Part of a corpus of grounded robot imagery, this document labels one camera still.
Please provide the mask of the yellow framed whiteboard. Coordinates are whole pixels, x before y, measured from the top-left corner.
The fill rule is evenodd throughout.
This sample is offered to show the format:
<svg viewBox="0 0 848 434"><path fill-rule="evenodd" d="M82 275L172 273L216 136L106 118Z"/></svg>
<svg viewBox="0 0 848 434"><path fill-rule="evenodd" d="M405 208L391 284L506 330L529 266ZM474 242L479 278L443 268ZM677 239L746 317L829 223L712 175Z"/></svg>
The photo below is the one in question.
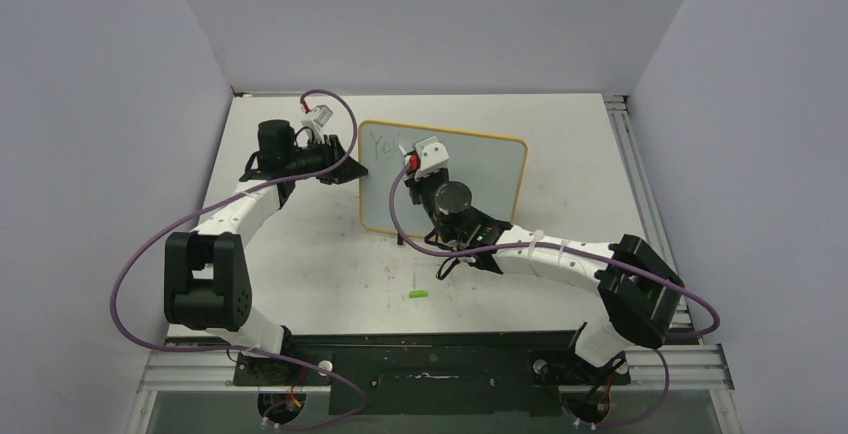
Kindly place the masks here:
<svg viewBox="0 0 848 434"><path fill-rule="evenodd" d="M525 170L525 141L493 134L432 128L422 125L366 120L358 129L357 160L369 174L359 180L360 222L373 232L396 233L388 206L392 181L404 157L423 139L436 136L449 154L450 178L466 184L472 205L500 220L514 217Z"/></svg>

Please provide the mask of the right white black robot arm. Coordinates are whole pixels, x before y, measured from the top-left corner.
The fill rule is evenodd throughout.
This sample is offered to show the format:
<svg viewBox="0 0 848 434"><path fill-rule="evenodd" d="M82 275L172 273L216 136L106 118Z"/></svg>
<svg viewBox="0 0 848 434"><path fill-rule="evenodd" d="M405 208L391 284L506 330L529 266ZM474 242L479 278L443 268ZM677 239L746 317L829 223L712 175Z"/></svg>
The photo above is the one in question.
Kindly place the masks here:
<svg viewBox="0 0 848 434"><path fill-rule="evenodd" d="M658 349L669 337L684 283L644 239L585 243L530 231L495 219L471 204L471 191L446 170L420 180L401 171L390 191L410 191L432 230L419 250L446 262L498 275L526 275L562 283L598 297L603 313L582 321L565 356L569 375L590 382L630 346Z"/></svg>

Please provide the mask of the front aluminium frame rail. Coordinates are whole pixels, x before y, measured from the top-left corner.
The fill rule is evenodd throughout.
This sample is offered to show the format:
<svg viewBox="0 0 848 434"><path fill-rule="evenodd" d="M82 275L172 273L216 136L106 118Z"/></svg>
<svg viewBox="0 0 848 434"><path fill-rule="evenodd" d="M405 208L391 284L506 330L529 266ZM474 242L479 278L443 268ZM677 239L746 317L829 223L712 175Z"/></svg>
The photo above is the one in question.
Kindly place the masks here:
<svg viewBox="0 0 848 434"><path fill-rule="evenodd" d="M148 361L131 433L585 433L574 407L607 408L602 433L738 433L718 345L632 348L608 381L568 366L562 333L303 336L299 358L324 374L250 361L211 339L182 339Z"/></svg>

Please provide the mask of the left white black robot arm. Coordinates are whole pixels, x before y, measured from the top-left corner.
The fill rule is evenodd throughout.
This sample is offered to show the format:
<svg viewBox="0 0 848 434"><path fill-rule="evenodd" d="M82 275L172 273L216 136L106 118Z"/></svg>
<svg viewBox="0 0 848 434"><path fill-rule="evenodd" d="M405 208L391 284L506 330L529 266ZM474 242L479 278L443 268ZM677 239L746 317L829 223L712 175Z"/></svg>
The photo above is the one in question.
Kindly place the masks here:
<svg viewBox="0 0 848 434"><path fill-rule="evenodd" d="M253 305L245 247L289 200L295 177L314 173L323 184L341 185L367 176L368 170L347 156L337 136L318 128L300 146L289 122L263 121L257 141L237 184L239 198L192 231L167 237L164 314L173 325L245 346L250 356L263 352L259 371L282 385L297 374L298 357L286 349L290 330Z"/></svg>

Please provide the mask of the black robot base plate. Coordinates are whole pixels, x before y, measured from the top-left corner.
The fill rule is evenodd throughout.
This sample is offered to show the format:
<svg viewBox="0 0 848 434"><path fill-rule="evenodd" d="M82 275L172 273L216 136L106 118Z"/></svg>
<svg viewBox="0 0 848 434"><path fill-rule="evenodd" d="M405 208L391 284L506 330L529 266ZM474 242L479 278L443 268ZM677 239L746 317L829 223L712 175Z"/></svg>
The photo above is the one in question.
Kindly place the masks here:
<svg viewBox="0 0 848 434"><path fill-rule="evenodd" d="M593 368L573 350L571 331L291 336L288 361L241 354L239 387L329 390L329 411L364 415L555 416L565 399L600 394L606 383L632 383L641 349Z"/></svg>

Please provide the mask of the right aluminium rail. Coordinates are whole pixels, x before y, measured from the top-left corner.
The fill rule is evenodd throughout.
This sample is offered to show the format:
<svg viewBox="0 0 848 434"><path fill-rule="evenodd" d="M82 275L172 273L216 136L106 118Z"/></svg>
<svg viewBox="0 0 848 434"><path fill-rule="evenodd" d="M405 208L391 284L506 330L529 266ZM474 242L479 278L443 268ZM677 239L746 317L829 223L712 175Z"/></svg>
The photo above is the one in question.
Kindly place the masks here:
<svg viewBox="0 0 848 434"><path fill-rule="evenodd" d="M636 141L626 101L627 97L623 95L603 97L624 169L636 200L637 210L645 232L644 238L663 260L674 271L677 271L660 211L648 179L646 165Z"/></svg>

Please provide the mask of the green marker cap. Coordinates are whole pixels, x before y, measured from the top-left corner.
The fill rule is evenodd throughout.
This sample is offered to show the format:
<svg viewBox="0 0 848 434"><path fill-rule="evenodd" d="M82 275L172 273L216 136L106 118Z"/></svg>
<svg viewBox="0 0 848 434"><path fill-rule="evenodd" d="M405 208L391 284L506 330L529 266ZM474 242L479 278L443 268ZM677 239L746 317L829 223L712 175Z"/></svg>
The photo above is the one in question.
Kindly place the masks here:
<svg viewBox="0 0 848 434"><path fill-rule="evenodd" d="M408 293L410 299L426 298L429 293L426 290L413 290Z"/></svg>

